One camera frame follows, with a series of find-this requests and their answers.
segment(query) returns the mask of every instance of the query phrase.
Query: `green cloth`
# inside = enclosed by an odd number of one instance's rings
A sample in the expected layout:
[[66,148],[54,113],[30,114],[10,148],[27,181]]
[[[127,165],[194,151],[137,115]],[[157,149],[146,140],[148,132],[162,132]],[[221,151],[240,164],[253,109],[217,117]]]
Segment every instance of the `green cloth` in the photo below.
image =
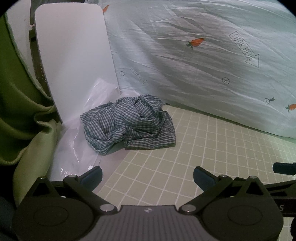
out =
[[18,163],[13,194],[18,205],[52,161],[60,123],[51,98],[30,75],[0,17],[0,165]]

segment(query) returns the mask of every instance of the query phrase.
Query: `orange carrot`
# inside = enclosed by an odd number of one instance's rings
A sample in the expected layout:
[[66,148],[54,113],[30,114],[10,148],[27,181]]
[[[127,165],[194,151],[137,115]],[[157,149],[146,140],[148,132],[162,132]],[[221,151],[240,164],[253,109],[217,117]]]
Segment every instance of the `orange carrot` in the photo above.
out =
[[200,38],[200,39],[194,39],[192,41],[188,41],[188,43],[186,44],[186,46],[190,47],[191,49],[193,49],[193,46],[197,47],[199,46],[202,41],[204,41],[204,38]]
[[103,9],[103,13],[107,11],[108,7],[109,7],[109,4]]
[[289,104],[286,109],[288,110],[288,112],[290,112],[290,110],[294,110],[296,108],[296,104]]

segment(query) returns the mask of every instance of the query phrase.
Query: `clear plastic sheet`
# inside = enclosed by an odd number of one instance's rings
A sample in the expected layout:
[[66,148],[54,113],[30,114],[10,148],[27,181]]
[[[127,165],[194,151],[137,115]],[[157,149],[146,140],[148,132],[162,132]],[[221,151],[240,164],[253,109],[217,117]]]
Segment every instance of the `clear plastic sheet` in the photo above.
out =
[[[83,112],[109,101],[114,102],[121,97],[138,95],[133,89],[126,89],[120,93],[117,85],[98,79],[90,91]],[[87,143],[80,116],[77,116],[62,124],[62,131],[47,176],[51,181],[58,181],[70,174],[81,175],[95,164],[98,165],[101,158],[102,156]]]

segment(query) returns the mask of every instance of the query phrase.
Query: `white panel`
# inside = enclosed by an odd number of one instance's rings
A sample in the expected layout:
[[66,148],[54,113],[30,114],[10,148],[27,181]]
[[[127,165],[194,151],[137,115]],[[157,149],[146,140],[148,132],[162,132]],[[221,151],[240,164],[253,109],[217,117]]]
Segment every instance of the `white panel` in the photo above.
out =
[[44,4],[35,24],[47,83],[67,122],[82,114],[98,78],[118,85],[103,12],[93,4]]

